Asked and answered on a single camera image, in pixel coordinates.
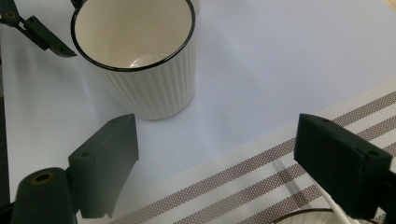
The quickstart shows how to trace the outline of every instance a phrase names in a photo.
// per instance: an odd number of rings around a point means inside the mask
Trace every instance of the striped placemat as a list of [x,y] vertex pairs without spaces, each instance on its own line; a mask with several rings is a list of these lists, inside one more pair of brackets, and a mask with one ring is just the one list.
[[[396,156],[396,78],[317,115]],[[296,210],[328,208],[293,159],[296,130],[297,122],[132,195],[121,208],[128,215],[78,222],[270,223]],[[384,217],[378,211],[375,220]]]

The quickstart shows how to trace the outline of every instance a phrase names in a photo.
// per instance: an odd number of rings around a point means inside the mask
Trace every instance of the gray stripe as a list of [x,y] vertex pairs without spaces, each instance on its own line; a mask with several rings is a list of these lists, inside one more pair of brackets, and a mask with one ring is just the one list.
[[286,170],[272,175],[246,189],[243,189],[223,200],[214,203],[203,210],[181,219],[177,224],[206,223],[216,217],[220,217],[235,208],[250,202],[273,189],[285,185],[291,180],[305,174],[299,164],[294,164]]
[[[346,126],[394,103],[396,103],[396,92],[390,93],[384,97],[372,101],[367,105],[352,110],[351,112],[346,113],[345,115],[340,116],[333,121],[341,126]],[[389,127],[389,124],[387,123],[383,123],[382,125]],[[380,132],[379,126],[378,128],[363,131],[361,132],[361,135],[363,138],[370,139],[378,135],[376,132]],[[144,221],[150,220],[185,202],[205,194],[212,189],[218,188],[230,181],[233,181],[239,176],[245,175],[257,168],[260,168],[264,164],[275,161],[280,157],[291,153],[294,148],[294,140],[295,139],[292,138],[276,147],[270,148],[253,158],[242,161],[241,163],[238,163],[235,166],[230,167],[218,174],[212,175],[205,180],[202,180],[181,191],[160,199],[155,203],[132,212],[130,215],[122,217],[113,223],[142,223]]]
[[392,157],[396,157],[396,143],[393,143],[384,148],[386,152],[388,152]]
[[343,116],[334,119],[333,121],[343,127],[351,124],[359,119],[365,118],[374,112],[381,110],[389,105],[396,103],[396,91],[378,98],[367,105],[363,105],[357,109],[354,109]]
[[382,122],[377,123],[376,125],[358,133],[358,136],[371,141],[384,133],[388,133],[396,128],[396,116],[391,117],[390,119],[386,119]]
[[240,224],[270,223],[280,217],[285,216],[286,214],[291,213],[298,208],[303,207],[305,203],[302,202],[311,203],[319,197],[321,197],[321,194],[318,191],[317,187],[311,185],[310,187],[303,189],[300,192],[292,195],[291,197],[272,205],[271,207],[261,211],[260,213],[245,219],[244,221],[240,222]]
[[271,161],[275,161],[280,157],[291,153],[293,148],[294,138],[276,147],[270,148],[246,161],[242,161],[229,169],[212,175],[209,178],[193,184],[181,191],[160,199],[155,203],[132,212],[125,217],[121,217],[113,223],[142,223],[147,221],[200,195],[203,195],[212,189],[216,189],[230,181],[233,181],[239,176],[250,173]]
[[384,214],[382,214],[381,216],[379,216],[379,217],[376,217],[375,219],[374,219],[374,221],[376,221],[376,222],[378,222],[378,223],[384,223],[384,221],[385,221],[385,213]]

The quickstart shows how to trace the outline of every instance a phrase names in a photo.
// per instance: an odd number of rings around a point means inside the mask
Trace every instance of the white table surface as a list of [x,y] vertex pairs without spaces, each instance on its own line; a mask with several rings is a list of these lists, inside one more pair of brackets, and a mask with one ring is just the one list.
[[[71,49],[67,0],[16,0]],[[379,0],[201,0],[197,85],[170,119],[137,119],[140,160],[127,190],[204,161],[396,75],[396,13]],[[125,114],[81,56],[43,51],[0,26],[11,199],[30,173]]]

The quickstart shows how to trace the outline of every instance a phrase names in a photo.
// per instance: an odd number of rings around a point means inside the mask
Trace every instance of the black rim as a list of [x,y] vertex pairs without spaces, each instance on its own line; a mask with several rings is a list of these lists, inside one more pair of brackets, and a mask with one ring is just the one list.
[[86,59],[88,60],[90,63],[93,63],[99,67],[105,68],[107,70],[110,71],[116,71],[116,72],[137,72],[137,71],[142,71],[142,70],[146,70],[155,66],[158,66],[162,63],[166,63],[167,61],[171,60],[172,58],[174,58],[176,55],[178,55],[186,46],[187,44],[190,42],[192,34],[194,32],[195,29],[195,11],[194,11],[194,7],[192,5],[191,0],[185,0],[186,3],[189,5],[190,8],[190,12],[191,12],[191,28],[189,31],[189,35],[187,36],[186,40],[184,41],[184,43],[177,49],[175,50],[175,52],[173,52],[171,55],[169,55],[168,57],[156,62],[156,63],[152,63],[150,65],[147,66],[142,66],[142,67],[136,67],[136,68],[119,68],[119,67],[113,67],[113,66],[108,66],[102,63],[97,62],[96,60],[92,59],[90,56],[88,56],[84,50],[81,48],[81,46],[79,45],[79,43],[77,42],[77,38],[76,38],[76,30],[75,30],[75,26],[76,26],[76,19],[78,16],[79,11],[81,10],[82,7],[84,7],[84,4],[87,2],[88,0],[84,0],[82,2],[82,4],[80,5],[80,7],[76,8],[75,12],[73,13],[73,17],[72,17],[72,21],[71,21],[71,33],[72,33],[72,39],[73,42],[76,46],[76,49],[78,50],[78,52]]
[[[296,212],[293,212],[293,213],[289,213],[289,214],[287,214],[287,215],[285,215],[285,216],[283,216],[283,217],[280,217],[280,218],[278,218],[278,219],[272,221],[270,224],[276,224],[276,223],[278,223],[278,222],[280,222],[280,221],[283,221],[284,219],[286,219],[286,218],[288,218],[288,217],[294,217],[294,216],[296,216],[296,215],[300,215],[300,214],[303,214],[303,213],[310,213],[310,212],[329,212],[329,213],[333,213],[333,210],[332,210],[332,209],[329,209],[329,208],[312,208],[312,209],[305,209],[305,210],[301,210],[301,211],[296,211]],[[371,222],[371,223],[373,223],[373,224],[378,224],[378,223],[376,223],[376,222],[374,222],[374,221],[372,221],[372,220],[366,220],[366,219],[364,219],[364,220],[365,220],[365,221],[368,221],[368,222]]]

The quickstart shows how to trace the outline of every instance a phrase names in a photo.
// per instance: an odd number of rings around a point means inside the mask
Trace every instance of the cup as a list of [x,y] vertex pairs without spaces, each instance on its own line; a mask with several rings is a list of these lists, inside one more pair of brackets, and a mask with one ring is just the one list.
[[[378,224],[372,220],[359,220],[360,224]],[[313,208],[287,214],[271,224],[344,224],[338,216],[327,208]]]
[[201,7],[200,0],[192,0],[192,5],[194,6],[195,14],[197,14],[199,11],[199,8]]
[[191,100],[195,12],[191,0],[86,0],[71,34],[78,52],[125,107],[165,119]]

